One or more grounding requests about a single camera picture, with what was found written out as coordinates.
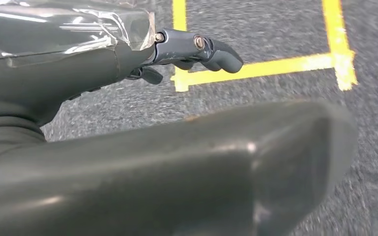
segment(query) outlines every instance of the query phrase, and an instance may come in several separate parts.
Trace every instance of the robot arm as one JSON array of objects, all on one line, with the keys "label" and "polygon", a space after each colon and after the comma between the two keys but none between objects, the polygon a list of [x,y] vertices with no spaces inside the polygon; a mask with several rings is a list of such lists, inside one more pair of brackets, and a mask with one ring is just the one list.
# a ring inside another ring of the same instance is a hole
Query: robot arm
[{"label": "robot arm", "polygon": [[62,102],[150,65],[239,71],[222,42],[143,10],[0,0],[0,236],[285,235],[350,166],[356,127],[324,102],[46,143]]}]

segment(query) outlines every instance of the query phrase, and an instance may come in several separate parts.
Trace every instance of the robotic finger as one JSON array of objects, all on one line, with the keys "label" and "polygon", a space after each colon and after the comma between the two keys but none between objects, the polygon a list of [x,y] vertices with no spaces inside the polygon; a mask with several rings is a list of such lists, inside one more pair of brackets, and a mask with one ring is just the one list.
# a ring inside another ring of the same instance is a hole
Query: robotic finger
[{"label": "robotic finger", "polygon": [[142,67],[133,70],[128,79],[143,78],[151,84],[158,84],[162,75],[147,66],[173,64],[190,70],[197,62],[208,70],[223,69],[228,73],[237,73],[244,64],[226,43],[193,32],[162,29],[156,34],[155,54]]}]

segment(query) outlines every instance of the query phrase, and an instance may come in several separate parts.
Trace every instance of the clear plastic cover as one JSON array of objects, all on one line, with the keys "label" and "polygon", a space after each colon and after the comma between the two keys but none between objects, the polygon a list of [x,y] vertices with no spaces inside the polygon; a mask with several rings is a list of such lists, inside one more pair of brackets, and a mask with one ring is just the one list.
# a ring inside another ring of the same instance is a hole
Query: clear plastic cover
[{"label": "clear plastic cover", "polygon": [[0,0],[0,58],[154,44],[154,14],[134,0]]}]

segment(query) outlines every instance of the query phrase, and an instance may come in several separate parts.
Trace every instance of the bolt head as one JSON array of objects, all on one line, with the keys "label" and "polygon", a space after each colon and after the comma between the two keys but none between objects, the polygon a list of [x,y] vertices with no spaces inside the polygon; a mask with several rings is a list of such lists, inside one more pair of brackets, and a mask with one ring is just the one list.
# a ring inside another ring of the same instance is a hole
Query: bolt head
[{"label": "bolt head", "polygon": [[194,43],[198,50],[203,50],[205,48],[205,41],[202,36],[195,36]]},{"label": "bolt head", "polygon": [[155,34],[155,41],[157,43],[161,43],[164,41],[164,35],[162,33],[156,33]]}]

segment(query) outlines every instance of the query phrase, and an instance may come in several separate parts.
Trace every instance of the yellow tape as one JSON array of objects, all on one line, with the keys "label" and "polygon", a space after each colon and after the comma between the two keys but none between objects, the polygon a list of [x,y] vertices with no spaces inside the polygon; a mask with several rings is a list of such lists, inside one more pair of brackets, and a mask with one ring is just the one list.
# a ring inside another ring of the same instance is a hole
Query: yellow tape
[{"label": "yellow tape", "polygon": [[328,44],[340,90],[350,90],[357,84],[354,72],[354,52],[349,49],[340,0],[322,0]]},{"label": "yellow tape", "polygon": [[186,0],[173,0],[173,28],[187,31],[186,29]]},{"label": "yellow tape", "polygon": [[[351,89],[353,84],[357,84],[353,67],[354,52],[348,48],[341,2],[322,1],[331,53],[247,64],[235,74],[225,71],[188,73],[175,67],[175,75],[171,80],[175,82],[176,91],[188,91],[191,85],[328,68],[335,68],[341,90]],[[176,30],[187,30],[186,0],[173,0],[173,27]]]},{"label": "yellow tape", "polygon": [[176,91],[188,91],[189,86],[199,85],[205,83],[222,82],[229,80],[239,80],[245,78],[287,74],[293,72],[319,70],[332,68],[332,57],[330,54],[315,54],[300,58],[290,58],[273,60],[266,62],[259,62],[247,64],[235,74],[227,73],[223,70],[214,71],[201,71],[184,74],[176,74],[173,76],[175,81]]}]

